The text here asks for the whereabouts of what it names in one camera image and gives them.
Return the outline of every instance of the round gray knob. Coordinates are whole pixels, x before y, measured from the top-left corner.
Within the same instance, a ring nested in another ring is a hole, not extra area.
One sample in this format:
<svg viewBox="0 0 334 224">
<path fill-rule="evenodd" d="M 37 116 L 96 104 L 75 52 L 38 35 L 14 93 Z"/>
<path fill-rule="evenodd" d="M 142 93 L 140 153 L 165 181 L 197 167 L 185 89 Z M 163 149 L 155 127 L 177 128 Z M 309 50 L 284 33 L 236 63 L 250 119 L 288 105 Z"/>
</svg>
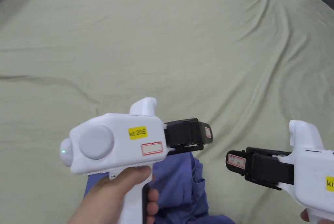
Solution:
<svg viewBox="0 0 334 224">
<path fill-rule="evenodd" d="M 72 140 L 65 139 L 60 144 L 60 159 L 65 166 L 70 167 L 73 160 Z"/>
<path fill-rule="evenodd" d="M 89 126 L 79 138 L 79 149 L 90 159 L 101 159 L 110 153 L 114 146 L 112 131 L 101 125 Z"/>
</svg>

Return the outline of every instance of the finger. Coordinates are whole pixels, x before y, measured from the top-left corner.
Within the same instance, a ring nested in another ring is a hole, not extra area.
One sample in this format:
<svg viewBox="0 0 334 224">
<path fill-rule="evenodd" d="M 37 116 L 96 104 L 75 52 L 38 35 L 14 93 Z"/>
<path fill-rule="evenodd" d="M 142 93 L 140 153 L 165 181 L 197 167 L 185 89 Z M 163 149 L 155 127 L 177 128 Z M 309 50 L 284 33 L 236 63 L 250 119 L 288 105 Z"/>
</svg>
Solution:
<svg viewBox="0 0 334 224">
<path fill-rule="evenodd" d="M 154 224 L 155 218 L 153 216 L 148 216 L 147 217 L 147 224 Z"/>
<path fill-rule="evenodd" d="M 151 172 L 152 169 L 148 166 L 127 168 L 112 180 L 112 184 L 117 185 L 120 194 L 126 195 L 135 185 L 145 181 Z"/>
<path fill-rule="evenodd" d="M 148 215 L 155 215 L 157 214 L 158 210 L 159 210 L 159 207 L 155 202 L 149 202 L 147 204 L 147 214 Z"/>
<path fill-rule="evenodd" d="M 300 213 L 300 217 L 302 218 L 303 221 L 307 221 L 307 222 L 310 221 L 309 215 L 307 214 L 306 209 L 304 209 L 304 211 Z"/>
<path fill-rule="evenodd" d="M 148 201 L 150 202 L 157 202 L 159 198 L 159 192 L 155 188 L 150 188 L 148 194 Z"/>
</svg>

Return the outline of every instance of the white label with red border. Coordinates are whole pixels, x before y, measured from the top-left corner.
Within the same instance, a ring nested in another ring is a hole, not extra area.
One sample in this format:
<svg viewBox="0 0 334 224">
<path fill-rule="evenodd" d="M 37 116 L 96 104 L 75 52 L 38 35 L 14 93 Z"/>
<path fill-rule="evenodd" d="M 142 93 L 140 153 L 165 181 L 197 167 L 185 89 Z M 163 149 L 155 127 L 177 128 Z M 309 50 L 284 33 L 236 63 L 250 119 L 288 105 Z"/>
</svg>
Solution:
<svg viewBox="0 0 334 224">
<path fill-rule="evenodd" d="M 212 138 L 210 128 L 208 127 L 205 128 L 205 134 L 208 138 Z"/>
<path fill-rule="evenodd" d="M 245 169 L 246 159 L 239 157 L 239 156 L 229 154 L 227 157 L 227 164 L 230 164 L 238 168 Z"/>
<path fill-rule="evenodd" d="M 164 149 L 162 147 L 161 142 L 153 142 L 153 143 L 146 143 L 142 144 L 142 154 L 143 156 L 152 155 L 156 153 L 163 152 Z"/>
</svg>

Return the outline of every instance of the gripper handle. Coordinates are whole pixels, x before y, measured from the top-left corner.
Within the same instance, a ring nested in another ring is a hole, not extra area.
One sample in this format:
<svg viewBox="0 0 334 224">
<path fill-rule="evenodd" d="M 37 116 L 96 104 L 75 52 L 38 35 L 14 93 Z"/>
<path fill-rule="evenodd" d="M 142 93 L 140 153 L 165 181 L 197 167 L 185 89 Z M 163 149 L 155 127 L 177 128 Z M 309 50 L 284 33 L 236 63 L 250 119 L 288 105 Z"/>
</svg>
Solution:
<svg viewBox="0 0 334 224">
<path fill-rule="evenodd" d="M 124 198 L 123 210 L 117 224 L 146 224 L 147 223 L 147 194 L 148 183 L 152 173 L 142 183 L 135 185 Z"/>
<path fill-rule="evenodd" d="M 334 215 L 330 213 L 325 213 L 312 208 L 307 208 L 307 214 L 309 216 L 310 224 L 318 224 L 320 220 L 328 219 L 334 220 Z"/>
</svg>

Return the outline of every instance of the yellow label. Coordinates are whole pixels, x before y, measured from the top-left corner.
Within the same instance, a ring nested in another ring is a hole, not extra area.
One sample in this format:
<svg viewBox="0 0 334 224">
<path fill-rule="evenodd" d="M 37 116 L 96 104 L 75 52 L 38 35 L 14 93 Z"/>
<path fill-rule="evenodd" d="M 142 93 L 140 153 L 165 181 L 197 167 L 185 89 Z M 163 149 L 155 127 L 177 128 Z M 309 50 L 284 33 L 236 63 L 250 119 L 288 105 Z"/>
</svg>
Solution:
<svg viewBox="0 0 334 224">
<path fill-rule="evenodd" d="M 334 177 L 326 177 L 326 189 L 334 192 Z"/>
<path fill-rule="evenodd" d="M 129 128 L 129 136 L 130 136 L 130 140 L 146 138 L 148 136 L 146 127 L 139 126 L 135 128 Z"/>
</svg>

